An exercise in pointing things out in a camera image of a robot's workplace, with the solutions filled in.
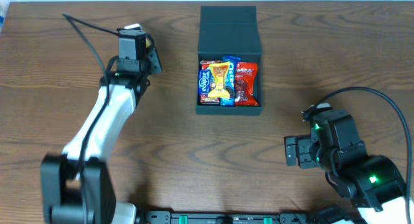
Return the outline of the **blue oreo cookie pack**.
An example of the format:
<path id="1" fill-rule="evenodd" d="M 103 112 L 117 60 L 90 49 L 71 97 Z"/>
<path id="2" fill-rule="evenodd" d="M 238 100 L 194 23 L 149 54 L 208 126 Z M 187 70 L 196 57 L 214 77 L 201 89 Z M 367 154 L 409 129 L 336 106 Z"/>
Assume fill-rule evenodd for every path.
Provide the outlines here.
<path id="1" fill-rule="evenodd" d="M 220 105 L 221 106 L 235 106 L 234 96 L 234 79 L 235 79 L 235 72 L 237 69 L 238 63 L 241 59 L 237 56 L 223 56 L 223 62 L 229 62 L 229 70 L 228 75 L 226 77 L 225 88 L 229 92 L 229 98 L 221 98 Z"/>

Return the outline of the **red hello panda box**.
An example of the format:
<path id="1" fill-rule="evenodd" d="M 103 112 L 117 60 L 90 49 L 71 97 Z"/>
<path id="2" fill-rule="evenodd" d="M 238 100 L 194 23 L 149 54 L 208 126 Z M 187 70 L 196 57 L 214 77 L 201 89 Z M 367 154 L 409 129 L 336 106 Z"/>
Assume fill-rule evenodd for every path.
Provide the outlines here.
<path id="1" fill-rule="evenodd" d="M 220 63 L 220 60 L 202 60 L 200 61 L 200 70 L 209 70 L 209 65 L 214 63 Z M 215 88 L 215 82 L 213 76 L 211 77 L 211 90 Z M 199 101 L 201 105 L 219 105 L 219 98 L 209 98 L 208 95 L 199 95 Z"/>

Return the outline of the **red hacks sweets bag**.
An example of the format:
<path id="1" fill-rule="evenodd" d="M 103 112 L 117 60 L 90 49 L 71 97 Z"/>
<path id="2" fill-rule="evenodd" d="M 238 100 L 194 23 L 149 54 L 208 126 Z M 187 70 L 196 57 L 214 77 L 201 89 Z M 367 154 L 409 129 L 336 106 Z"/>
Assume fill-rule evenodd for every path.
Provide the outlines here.
<path id="1" fill-rule="evenodd" d="M 254 84 L 258 72 L 256 63 L 240 62 L 235 74 L 235 105 L 259 106 L 254 97 Z"/>

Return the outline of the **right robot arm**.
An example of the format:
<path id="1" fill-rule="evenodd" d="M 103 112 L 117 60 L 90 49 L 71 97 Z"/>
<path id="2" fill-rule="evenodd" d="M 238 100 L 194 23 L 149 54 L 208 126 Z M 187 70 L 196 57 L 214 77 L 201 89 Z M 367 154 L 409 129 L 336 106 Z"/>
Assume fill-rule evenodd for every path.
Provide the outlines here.
<path id="1" fill-rule="evenodd" d="M 309 123 L 309 134 L 284 138 L 286 164 L 321 168 L 328 184 L 358 209 L 360 217 L 352 218 L 332 205 L 310 213 L 307 223 L 413 222 L 407 181 L 391 159 L 367 153 L 348 112 L 323 107 Z"/>

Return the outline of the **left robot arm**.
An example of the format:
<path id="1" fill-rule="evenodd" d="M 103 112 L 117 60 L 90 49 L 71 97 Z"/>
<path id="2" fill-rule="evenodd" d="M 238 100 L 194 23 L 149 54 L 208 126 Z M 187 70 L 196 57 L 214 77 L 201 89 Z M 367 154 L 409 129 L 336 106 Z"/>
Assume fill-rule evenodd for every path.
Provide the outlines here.
<path id="1" fill-rule="evenodd" d="M 120 28 L 119 54 L 103 69 L 96 103 L 61 155 L 41 162 L 45 223 L 140 223 L 137 207 L 116 199 L 108 163 L 126 120 L 162 66 L 150 34 Z"/>

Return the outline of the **dark green box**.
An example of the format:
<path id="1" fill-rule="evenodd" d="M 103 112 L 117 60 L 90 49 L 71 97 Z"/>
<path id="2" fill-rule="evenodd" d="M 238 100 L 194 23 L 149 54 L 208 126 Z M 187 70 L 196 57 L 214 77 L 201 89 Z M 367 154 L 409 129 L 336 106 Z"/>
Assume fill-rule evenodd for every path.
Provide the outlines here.
<path id="1" fill-rule="evenodd" d="M 219 60 L 237 56 L 242 62 L 256 63 L 258 74 L 253 96 L 258 106 L 204 105 L 197 99 L 198 115 L 259 116 L 263 110 L 262 47 L 255 6 L 202 6 L 197 59 Z"/>

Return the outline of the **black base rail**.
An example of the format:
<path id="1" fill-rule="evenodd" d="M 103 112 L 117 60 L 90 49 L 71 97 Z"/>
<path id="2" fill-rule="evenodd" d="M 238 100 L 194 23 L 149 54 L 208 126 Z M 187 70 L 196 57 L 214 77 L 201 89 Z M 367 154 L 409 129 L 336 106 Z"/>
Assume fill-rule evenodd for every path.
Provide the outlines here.
<path id="1" fill-rule="evenodd" d="M 337 205 L 316 211 L 302 212 L 284 210 L 279 213 L 235 212 L 175 212 L 173 210 L 141 210 L 136 224 L 332 224 L 363 223 L 361 217 L 346 213 Z"/>

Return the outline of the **yellow round candy container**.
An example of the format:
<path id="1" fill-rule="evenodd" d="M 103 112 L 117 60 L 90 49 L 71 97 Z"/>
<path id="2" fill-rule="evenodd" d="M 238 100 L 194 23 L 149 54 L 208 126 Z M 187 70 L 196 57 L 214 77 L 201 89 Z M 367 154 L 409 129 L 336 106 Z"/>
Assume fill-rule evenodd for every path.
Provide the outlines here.
<path id="1" fill-rule="evenodd" d="M 150 38 L 146 38 L 146 49 L 150 50 L 154 46 L 153 40 Z"/>

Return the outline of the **blue eclipse mint box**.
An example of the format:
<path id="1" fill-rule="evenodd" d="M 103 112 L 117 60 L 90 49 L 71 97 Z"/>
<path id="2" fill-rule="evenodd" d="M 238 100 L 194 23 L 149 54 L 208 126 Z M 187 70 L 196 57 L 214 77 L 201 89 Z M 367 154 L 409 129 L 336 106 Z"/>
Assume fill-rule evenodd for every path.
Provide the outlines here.
<path id="1" fill-rule="evenodd" d="M 207 95 L 211 91 L 211 77 L 210 70 L 200 70 L 198 78 L 198 94 Z"/>

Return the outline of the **yellow peanut butter snack packet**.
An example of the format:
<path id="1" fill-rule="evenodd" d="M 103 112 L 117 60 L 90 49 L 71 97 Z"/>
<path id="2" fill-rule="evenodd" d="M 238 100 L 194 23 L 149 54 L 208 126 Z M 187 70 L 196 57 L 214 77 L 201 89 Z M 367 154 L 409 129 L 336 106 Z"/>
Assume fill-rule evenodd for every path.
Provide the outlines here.
<path id="1" fill-rule="evenodd" d="M 229 68 L 230 62 L 209 65 L 209 70 L 215 82 L 215 88 L 208 93 L 209 98 L 230 98 L 230 93 L 226 89 L 226 78 Z"/>

